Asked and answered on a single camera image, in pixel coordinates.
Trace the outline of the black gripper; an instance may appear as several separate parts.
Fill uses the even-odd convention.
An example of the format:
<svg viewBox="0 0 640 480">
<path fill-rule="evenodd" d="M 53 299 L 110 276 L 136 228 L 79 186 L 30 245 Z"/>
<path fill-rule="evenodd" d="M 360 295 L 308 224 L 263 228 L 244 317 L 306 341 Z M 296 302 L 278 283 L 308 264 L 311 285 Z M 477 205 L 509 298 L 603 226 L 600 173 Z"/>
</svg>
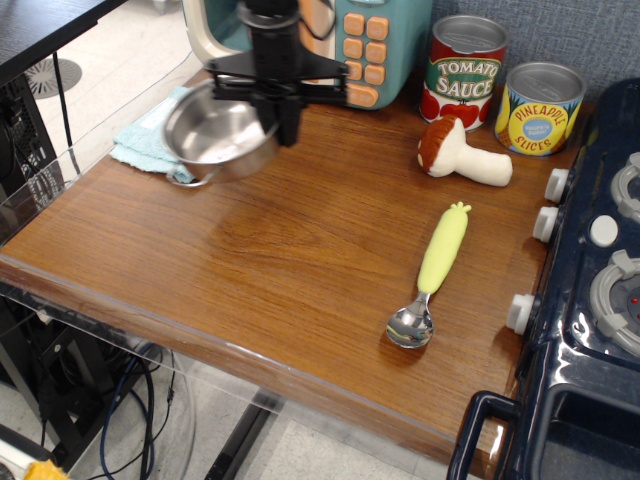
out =
<svg viewBox="0 0 640 480">
<path fill-rule="evenodd" d="M 278 130 L 280 145 L 291 147 L 297 143 L 303 107 L 346 103 L 348 67 L 310 51 L 297 22 L 245 26 L 250 47 L 206 66 L 214 92 L 220 99 L 252 103 L 264 133 Z"/>
</svg>

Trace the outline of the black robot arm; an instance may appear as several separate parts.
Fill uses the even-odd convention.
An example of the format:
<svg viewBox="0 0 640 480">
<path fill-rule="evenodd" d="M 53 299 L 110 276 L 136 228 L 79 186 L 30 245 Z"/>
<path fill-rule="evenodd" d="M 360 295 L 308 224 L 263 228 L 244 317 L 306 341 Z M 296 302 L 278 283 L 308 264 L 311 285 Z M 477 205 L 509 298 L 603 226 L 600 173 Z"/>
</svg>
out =
<svg viewBox="0 0 640 480">
<path fill-rule="evenodd" d="M 237 15 L 249 29 L 251 49 L 209 63 L 213 97 L 249 103 L 263 130 L 290 147 L 304 108 L 346 103 L 349 67 L 304 46 L 299 25 L 306 21 L 297 1 L 241 1 Z"/>
</svg>

